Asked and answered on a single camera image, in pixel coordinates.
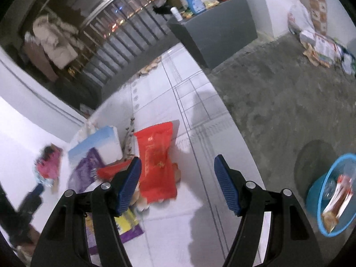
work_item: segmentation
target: red snack bag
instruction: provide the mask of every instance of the red snack bag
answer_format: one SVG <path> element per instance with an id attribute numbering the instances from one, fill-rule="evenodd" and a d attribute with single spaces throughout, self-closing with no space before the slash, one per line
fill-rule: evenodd
<path id="1" fill-rule="evenodd" d="M 97 169 L 97 176 L 101 179 L 111 181 L 118 172 L 126 170 L 131 162 L 132 159 L 129 159 L 125 162 L 115 163 L 111 164 L 110 166 Z"/>
<path id="2" fill-rule="evenodd" d="M 134 133 L 142 161 L 140 193 L 148 203 L 177 196 L 174 171 L 168 156 L 172 134 L 172 122 L 154 125 Z"/>

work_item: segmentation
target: brown coat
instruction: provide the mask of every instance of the brown coat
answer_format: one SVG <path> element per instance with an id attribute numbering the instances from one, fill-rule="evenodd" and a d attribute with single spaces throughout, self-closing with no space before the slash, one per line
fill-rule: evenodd
<path id="1" fill-rule="evenodd" d="M 44 51 L 49 59 L 59 68 L 63 69 L 75 58 L 78 53 L 70 43 L 76 40 L 72 34 L 78 33 L 76 27 L 59 21 L 57 25 L 49 22 L 48 15 L 38 17 L 33 23 L 33 33 L 41 41 Z"/>

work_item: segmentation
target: white tile floor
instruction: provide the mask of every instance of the white tile floor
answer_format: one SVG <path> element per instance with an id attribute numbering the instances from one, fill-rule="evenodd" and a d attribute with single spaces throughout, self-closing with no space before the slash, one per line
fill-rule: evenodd
<path id="1" fill-rule="evenodd" d="M 157 69 L 109 98 L 94 117 L 100 126 L 119 127 L 132 114 L 136 131 L 173 121 L 170 157 L 182 171 L 177 199 L 153 204 L 140 216 L 145 234 L 124 244 L 133 267 L 221 267 L 240 219 L 227 208 L 214 174 L 215 156 L 222 154 L 246 180 L 264 185 L 224 103 L 181 44 L 163 54 Z M 137 142 L 134 150 L 138 155 Z M 269 220 L 262 230 L 262 256 Z"/>

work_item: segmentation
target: blue gripper pad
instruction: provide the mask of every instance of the blue gripper pad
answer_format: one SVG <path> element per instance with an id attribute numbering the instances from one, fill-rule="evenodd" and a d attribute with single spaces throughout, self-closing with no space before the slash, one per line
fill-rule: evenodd
<path id="1" fill-rule="evenodd" d="M 129 208 L 132 195 L 135 192 L 138 180 L 141 176 L 142 163 L 141 159 L 134 157 L 128 167 L 129 174 L 117 194 L 116 212 L 121 215 Z"/>
<path id="2" fill-rule="evenodd" d="M 239 205 L 239 192 L 229 175 L 229 166 L 222 155 L 218 155 L 214 160 L 214 171 L 219 181 L 220 188 L 224 194 L 228 208 L 239 215 L 241 207 Z"/>

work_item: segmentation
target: blue bottle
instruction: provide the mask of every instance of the blue bottle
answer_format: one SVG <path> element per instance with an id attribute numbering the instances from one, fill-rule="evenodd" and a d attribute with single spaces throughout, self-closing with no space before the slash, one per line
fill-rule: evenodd
<path id="1" fill-rule="evenodd" d="M 206 10 L 204 3 L 201 0 L 186 0 L 190 10 L 198 15 Z"/>

